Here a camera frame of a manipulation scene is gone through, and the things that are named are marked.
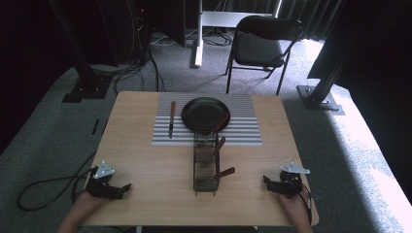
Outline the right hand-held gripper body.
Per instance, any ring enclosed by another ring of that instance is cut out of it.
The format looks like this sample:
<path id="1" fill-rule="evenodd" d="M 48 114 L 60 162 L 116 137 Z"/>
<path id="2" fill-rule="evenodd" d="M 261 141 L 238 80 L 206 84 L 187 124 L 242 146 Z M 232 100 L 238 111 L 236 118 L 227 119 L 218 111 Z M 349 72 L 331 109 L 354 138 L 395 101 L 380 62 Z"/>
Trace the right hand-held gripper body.
<path id="1" fill-rule="evenodd" d="M 287 197 L 294 197 L 302 191 L 303 181 L 302 175 L 309 175 L 310 170 L 303 168 L 301 165 L 291 162 L 288 165 L 280 167 L 280 184 L 278 192 Z"/>

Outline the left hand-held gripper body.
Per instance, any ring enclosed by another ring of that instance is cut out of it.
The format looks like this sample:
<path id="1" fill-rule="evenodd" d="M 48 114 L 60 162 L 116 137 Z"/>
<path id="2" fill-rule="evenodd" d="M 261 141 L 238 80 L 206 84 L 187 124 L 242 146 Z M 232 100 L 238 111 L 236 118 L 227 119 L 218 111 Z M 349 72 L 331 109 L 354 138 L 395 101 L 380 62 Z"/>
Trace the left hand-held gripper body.
<path id="1" fill-rule="evenodd" d="M 115 170 L 106 161 L 102 161 L 90 170 L 86 191 L 93 197 L 120 200 L 124 195 L 124 188 L 109 185 L 114 173 Z"/>

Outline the person's left hand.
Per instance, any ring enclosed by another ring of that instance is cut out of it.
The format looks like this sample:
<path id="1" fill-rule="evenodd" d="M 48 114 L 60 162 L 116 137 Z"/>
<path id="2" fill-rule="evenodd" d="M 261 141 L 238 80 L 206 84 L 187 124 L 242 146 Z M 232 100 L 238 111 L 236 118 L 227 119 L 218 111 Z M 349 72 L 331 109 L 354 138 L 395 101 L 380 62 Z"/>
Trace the person's left hand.
<path id="1" fill-rule="evenodd" d="M 73 205 L 73 209 L 80 215 L 88 216 L 108 202 L 108 199 L 93 197 L 91 194 L 85 191 L 79 195 L 75 204 Z"/>

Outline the person's right hand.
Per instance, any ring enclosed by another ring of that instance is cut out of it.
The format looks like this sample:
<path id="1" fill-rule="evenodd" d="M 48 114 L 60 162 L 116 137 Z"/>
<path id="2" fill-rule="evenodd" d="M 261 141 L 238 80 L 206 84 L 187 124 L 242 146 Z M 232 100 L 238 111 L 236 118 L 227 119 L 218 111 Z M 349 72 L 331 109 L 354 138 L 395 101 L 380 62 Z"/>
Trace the person's right hand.
<path id="1" fill-rule="evenodd" d="M 300 194 L 295 194 L 295 196 L 291 198 L 282 194 L 277 196 L 287 218 L 293 226 L 309 225 L 307 204 L 302 200 L 305 194 L 306 192 L 302 191 Z"/>

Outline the grey striped placemat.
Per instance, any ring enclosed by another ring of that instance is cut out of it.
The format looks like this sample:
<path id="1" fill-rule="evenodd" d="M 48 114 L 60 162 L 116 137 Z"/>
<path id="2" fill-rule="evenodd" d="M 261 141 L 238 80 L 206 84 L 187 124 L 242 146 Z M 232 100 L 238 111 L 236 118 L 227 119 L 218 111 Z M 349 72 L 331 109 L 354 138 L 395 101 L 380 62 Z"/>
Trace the grey striped placemat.
<path id="1" fill-rule="evenodd" d="M 258 119 L 250 95 L 202 94 L 162 92 L 157 102 L 152 144 L 154 146 L 191 146 L 193 131 L 185 127 L 182 121 L 182 109 L 190 100 L 197 97 L 212 97 L 225 103 L 230 111 L 228 126 L 219 132 L 226 137 L 228 146 L 261 146 L 262 140 Z M 173 138 L 169 139 L 168 128 L 171 102 L 176 101 Z"/>

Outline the black metal stand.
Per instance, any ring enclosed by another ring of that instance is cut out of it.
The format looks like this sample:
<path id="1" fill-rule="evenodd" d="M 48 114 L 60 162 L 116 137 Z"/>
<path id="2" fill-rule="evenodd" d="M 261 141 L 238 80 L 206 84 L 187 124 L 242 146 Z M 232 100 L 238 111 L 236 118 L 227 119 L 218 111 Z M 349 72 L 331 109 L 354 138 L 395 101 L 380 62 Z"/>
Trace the black metal stand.
<path id="1" fill-rule="evenodd" d="M 69 44 L 71 61 L 79 78 L 71 90 L 67 93 L 63 103 L 81 103 L 84 99 L 104 99 L 111 85 L 112 76 L 95 74 L 86 59 L 75 30 L 71 27 L 69 18 L 64 14 L 58 0 L 48 0 L 54 12 L 65 38 Z"/>
<path id="2" fill-rule="evenodd" d="M 361 36 L 373 0 L 345 0 L 308 79 L 320 79 L 316 86 L 299 85 L 297 91 L 308 110 L 339 112 L 330 90 L 344 71 Z"/>

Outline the black round plate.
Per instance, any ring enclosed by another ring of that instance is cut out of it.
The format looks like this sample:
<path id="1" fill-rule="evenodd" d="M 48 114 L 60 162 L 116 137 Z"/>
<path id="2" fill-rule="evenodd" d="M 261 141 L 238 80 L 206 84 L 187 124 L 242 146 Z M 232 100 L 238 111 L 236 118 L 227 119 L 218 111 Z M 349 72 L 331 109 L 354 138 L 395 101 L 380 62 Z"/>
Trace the black round plate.
<path id="1" fill-rule="evenodd" d="M 193 132 L 210 133 L 221 117 L 229 113 L 229 118 L 218 129 L 225 129 L 230 122 L 230 111 L 222 101 L 212 97 L 198 97 L 190 100 L 182 109 L 182 121 Z"/>

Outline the black folding chair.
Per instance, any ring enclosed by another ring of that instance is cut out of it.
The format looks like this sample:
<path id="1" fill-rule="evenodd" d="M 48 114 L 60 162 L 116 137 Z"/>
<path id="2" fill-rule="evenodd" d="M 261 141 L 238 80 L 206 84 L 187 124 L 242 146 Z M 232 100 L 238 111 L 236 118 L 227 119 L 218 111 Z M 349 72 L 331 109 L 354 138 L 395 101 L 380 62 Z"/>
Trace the black folding chair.
<path id="1" fill-rule="evenodd" d="M 303 33 L 303 25 L 297 19 L 248 16 L 235 27 L 232 45 L 224 74 L 226 90 L 230 90 L 233 63 L 239 69 L 265 71 L 268 79 L 277 68 L 282 68 L 276 89 L 279 94 L 289 64 L 291 50 Z"/>

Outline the wooden-handled utensil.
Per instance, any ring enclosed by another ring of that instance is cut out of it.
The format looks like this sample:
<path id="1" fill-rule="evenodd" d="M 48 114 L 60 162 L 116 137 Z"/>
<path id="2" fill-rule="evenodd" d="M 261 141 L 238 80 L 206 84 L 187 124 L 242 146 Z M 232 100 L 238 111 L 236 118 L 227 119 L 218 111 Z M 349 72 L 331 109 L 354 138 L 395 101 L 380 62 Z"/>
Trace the wooden-handled utensil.
<path id="1" fill-rule="evenodd" d="M 222 137 L 219 142 L 217 143 L 215 150 L 214 150 L 214 156 L 217 156 L 221 150 L 221 148 L 223 147 L 225 143 L 225 137 Z"/>
<path id="2" fill-rule="evenodd" d="M 220 179 L 235 173 L 235 168 L 231 167 L 215 175 L 215 178 Z"/>

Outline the wooden-handled fork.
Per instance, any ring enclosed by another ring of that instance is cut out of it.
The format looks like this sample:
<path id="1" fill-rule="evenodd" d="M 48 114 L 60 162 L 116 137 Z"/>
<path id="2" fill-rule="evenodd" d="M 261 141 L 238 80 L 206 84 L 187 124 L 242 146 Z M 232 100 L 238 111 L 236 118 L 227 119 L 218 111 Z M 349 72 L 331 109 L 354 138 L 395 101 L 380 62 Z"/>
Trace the wooden-handled fork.
<path id="1" fill-rule="evenodd" d="M 206 143 L 209 138 L 218 131 L 218 129 L 225 123 L 225 121 L 229 118 L 229 113 L 224 114 L 221 119 L 217 122 L 217 124 L 211 129 L 210 133 L 206 136 L 204 139 L 204 142 Z"/>

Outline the wooden-handled table knife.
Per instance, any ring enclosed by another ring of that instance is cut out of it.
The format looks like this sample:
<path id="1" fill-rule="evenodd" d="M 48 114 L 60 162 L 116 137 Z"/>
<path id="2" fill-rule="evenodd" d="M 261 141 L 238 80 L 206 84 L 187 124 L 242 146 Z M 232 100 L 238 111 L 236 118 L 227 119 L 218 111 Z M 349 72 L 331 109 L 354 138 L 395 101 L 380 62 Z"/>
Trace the wooden-handled table knife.
<path id="1" fill-rule="evenodd" d="M 170 106 L 170 118 L 169 118 L 169 128 L 168 128 L 169 139 L 173 138 L 175 110 L 176 110 L 176 101 L 172 101 L 171 106 Z"/>

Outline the white desk frame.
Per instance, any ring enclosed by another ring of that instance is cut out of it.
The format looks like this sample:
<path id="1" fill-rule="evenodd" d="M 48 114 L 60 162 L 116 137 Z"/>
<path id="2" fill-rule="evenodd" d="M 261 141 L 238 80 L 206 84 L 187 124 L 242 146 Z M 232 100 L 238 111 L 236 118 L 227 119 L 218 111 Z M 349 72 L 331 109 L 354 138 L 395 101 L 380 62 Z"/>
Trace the white desk frame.
<path id="1" fill-rule="evenodd" d="M 203 27 L 227 27 L 234 28 L 241 19 L 248 16 L 257 16 L 258 13 L 215 12 L 203 9 L 203 0 L 198 0 L 198 26 L 197 45 L 194 66 L 199 68 L 203 59 Z"/>

